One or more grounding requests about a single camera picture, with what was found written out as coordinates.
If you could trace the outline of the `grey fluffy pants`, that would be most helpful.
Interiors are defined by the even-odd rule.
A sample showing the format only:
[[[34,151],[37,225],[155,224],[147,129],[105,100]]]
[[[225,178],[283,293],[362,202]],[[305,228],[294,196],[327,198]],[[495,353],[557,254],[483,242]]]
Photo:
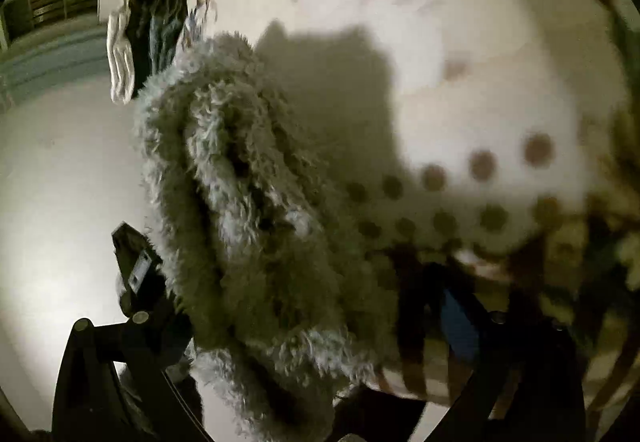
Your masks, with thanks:
[[[146,81],[134,133],[196,370],[253,439],[326,439],[393,352],[397,297],[282,90],[223,33]]]

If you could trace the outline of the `floral bed blanket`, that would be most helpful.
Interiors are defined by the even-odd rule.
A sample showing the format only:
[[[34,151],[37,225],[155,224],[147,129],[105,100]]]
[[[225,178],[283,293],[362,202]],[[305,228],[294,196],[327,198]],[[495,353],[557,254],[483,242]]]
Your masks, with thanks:
[[[639,385],[639,68],[628,0],[189,0],[241,33],[352,199],[375,258],[451,248],[490,310],[582,348],[588,418]]]

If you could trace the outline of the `white folded garment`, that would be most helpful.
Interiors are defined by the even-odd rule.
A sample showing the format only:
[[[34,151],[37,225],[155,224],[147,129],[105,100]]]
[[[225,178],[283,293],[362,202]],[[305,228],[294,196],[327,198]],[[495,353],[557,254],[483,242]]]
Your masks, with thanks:
[[[116,105],[127,105],[134,94],[134,54],[126,37],[131,0],[120,0],[108,16],[106,56],[111,76],[111,100]]]

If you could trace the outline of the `striped curtain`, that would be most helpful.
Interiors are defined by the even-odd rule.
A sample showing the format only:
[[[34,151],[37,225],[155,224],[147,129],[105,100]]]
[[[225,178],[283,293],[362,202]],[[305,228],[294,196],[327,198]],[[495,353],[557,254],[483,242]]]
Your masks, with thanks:
[[[1,111],[107,69],[99,0],[1,0]]]

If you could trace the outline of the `black folded garment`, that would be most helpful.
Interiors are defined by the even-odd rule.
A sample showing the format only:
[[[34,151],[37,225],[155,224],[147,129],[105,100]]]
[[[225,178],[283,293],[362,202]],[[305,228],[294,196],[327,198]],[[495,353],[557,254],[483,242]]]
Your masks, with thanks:
[[[188,6],[186,0],[130,0],[125,30],[134,58],[136,98],[150,76],[166,69],[175,57]]]

